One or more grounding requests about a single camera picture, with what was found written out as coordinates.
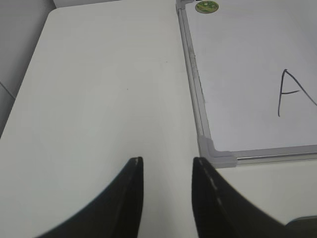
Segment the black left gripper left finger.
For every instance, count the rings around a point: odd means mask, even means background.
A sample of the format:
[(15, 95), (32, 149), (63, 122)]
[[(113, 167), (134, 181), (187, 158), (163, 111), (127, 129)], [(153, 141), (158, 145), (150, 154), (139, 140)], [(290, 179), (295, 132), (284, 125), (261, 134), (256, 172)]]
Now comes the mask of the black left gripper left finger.
[(43, 238), (136, 238), (144, 201), (144, 163), (131, 158), (87, 206)]

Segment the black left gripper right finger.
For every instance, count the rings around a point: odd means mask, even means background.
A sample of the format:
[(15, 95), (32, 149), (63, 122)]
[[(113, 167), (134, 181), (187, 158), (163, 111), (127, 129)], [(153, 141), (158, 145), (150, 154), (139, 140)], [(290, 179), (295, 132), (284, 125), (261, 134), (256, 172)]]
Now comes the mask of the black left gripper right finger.
[(288, 230), (237, 192), (205, 158), (193, 159), (192, 209), (201, 238), (287, 238)]

